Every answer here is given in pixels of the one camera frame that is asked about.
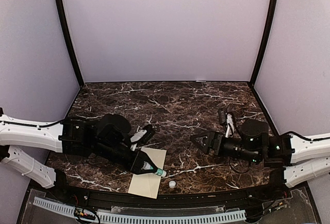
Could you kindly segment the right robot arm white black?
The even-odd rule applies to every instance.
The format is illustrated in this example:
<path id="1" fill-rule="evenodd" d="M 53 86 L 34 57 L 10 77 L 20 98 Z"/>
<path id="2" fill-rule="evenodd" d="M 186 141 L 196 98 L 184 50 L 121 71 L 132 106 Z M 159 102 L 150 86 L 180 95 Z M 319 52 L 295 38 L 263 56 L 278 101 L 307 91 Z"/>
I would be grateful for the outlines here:
<path id="1" fill-rule="evenodd" d="M 247 119 L 241 126 L 240 137 L 227 137 L 219 132 L 205 132 L 190 137 L 204 154 L 242 159 L 249 163 L 262 162 L 272 168 L 270 184 L 263 196 L 274 200 L 287 188 L 329 173 L 329 134 L 302 136 L 287 132 L 270 136 L 266 122 Z"/>

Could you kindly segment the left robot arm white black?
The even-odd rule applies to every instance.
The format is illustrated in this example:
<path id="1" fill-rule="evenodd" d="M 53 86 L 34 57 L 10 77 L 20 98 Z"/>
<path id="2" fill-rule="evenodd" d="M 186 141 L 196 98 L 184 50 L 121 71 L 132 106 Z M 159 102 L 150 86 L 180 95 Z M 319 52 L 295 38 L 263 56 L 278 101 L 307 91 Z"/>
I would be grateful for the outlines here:
<path id="1" fill-rule="evenodd" d="M 148 124 L 131 135 L 128 120 L 117 114 L 106 114 L 99 120 L 65 118 L 46 123 L 14 119 L 1 114 L 1 163 L 17 170 L 61 201 L 73 197 L 72 188 L 66 185 L 65 173 L 48 167 L 26 154 L 22 147 L 47 149 L 56 153 L 89 157 L 103 157 L 123 166 L 134 174 L 154 173 L 166 175 L 143 151 L 136 149 L 146 143 L 155 131 Z"/>

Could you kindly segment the green white glue stick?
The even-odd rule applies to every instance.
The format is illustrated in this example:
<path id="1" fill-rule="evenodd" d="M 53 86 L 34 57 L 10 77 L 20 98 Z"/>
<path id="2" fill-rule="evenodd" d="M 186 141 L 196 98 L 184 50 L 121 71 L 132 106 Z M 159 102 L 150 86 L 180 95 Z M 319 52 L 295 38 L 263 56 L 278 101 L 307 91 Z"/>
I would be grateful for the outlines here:
<path id="1" fill-rule="evenodd" d="M 142 168 L 143 171 L 147 171 L 148 173 L 153 173 L 157 176 L 160 176 L 160 177 L 165 177 L 167 175 L 167 172 L 161 168 L 153 168 L 151 166 L 145 166 Z"/>

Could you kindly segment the cream paper envelope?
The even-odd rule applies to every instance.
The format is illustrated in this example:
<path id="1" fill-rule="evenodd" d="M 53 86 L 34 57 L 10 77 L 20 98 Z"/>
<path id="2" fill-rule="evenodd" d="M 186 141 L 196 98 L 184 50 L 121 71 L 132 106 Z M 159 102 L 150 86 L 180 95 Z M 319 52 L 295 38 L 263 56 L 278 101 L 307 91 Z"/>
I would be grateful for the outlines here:
<path id="1" fill-rule="evenodd" d="M 141 150 L 150 157 L 150 159 L 157 166 L 157 168 L 163 170 L 163 173 L 162 176 L 154 173 L 147 173 L 141 175 L 134 174 L 131 179 L 128 193 L 137 196 L 156 199 L 158 196 L 161 177 L 166 176 L 163 166 L 167 151 L 153 148 L 142 148 Z"/>

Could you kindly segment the white glue stick cap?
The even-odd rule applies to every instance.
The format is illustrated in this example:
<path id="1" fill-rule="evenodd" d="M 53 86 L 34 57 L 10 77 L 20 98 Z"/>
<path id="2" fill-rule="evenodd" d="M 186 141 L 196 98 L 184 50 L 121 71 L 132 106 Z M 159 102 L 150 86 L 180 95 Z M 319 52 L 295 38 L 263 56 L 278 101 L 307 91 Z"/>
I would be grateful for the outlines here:
<path id="1" fill-rule="evenodd" d="M 169 182 L 169 187 L 170 188 L 175 188 L 175 186 L 176 186 L 176 182 L 175 181 L 170 181 Z"/>

